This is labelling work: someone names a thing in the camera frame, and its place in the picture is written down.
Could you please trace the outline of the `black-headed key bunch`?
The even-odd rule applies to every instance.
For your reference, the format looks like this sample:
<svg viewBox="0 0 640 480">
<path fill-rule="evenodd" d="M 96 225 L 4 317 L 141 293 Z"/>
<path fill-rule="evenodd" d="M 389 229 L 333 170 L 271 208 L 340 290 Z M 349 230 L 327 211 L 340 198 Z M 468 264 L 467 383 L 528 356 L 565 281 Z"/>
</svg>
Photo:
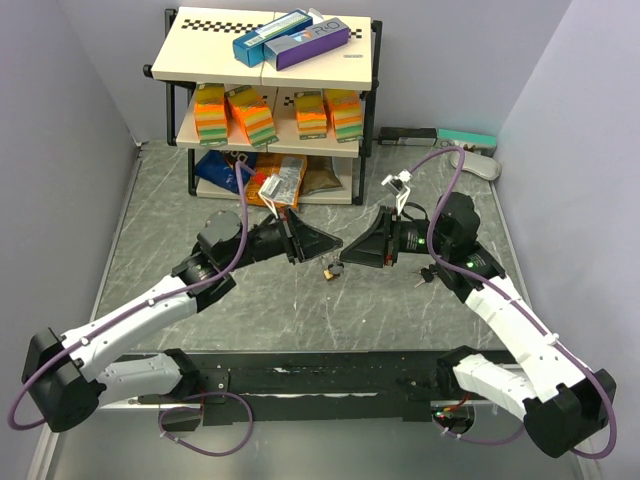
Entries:
<svg viewBox="0 0 640 480">
<path fill-rule="evenodd" d="M 341 262 L 338 257 L 335 257 L 327 264 L 325 269 L 330 269 L 331 272 L 336 276 L 336 278 L 338 278 L 344 272 L 344 263 Z"/>
</svg>

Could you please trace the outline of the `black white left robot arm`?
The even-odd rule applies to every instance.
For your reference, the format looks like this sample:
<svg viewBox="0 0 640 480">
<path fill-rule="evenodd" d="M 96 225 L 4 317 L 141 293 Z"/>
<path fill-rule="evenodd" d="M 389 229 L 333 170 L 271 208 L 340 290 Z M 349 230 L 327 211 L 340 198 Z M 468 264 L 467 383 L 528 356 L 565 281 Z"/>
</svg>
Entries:
<svg viewBox="0 0 640 480">
<path fill-rule="evenodd" d="M 101 406 L 138 395 L 187 401 L 196 393 L 199 373 L 182 350 L 147 360 L 124 361 L 122 355 L 221 300 L 236 285 L 232 271 L 280 255 L 304 263 L 342 244 L 289 208 L 254 226 L 248 226 L 246 215 L 216 212 L 198 233 L 192 253 L 147 292 L 63 334 L 47 328 L 34 335 L 21 393 L 37 406 L 39 422 L 56 433 L 76 427 Z"/>
</svg>

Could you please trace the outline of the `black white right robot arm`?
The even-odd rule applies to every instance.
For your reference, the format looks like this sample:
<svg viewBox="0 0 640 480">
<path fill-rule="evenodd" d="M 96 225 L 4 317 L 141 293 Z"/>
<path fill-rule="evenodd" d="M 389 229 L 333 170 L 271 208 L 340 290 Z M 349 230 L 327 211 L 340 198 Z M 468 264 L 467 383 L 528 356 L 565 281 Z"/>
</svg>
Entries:
<svg viewBox="0 0 640 480">
<path fill-rule="evenodd" d="M 429 254 L 428 277 L 440 280 L 483 320 L 521 371 L 515 373 L 479 351 L 458 347 L 437 361 L 442 395 L 479 395 L 522 421 L 533 443 L 558 458 L 608 427 L 616 383 L 604 369 L 592 372 L 563 352 L 499 262 L 479 243 L 473 200 L 454 192 L 442 200 L 436 221 L 380 208 L 374 223 L 339 256 L 343 263 L 383 268 L 400 254 Z"/>
</svg>

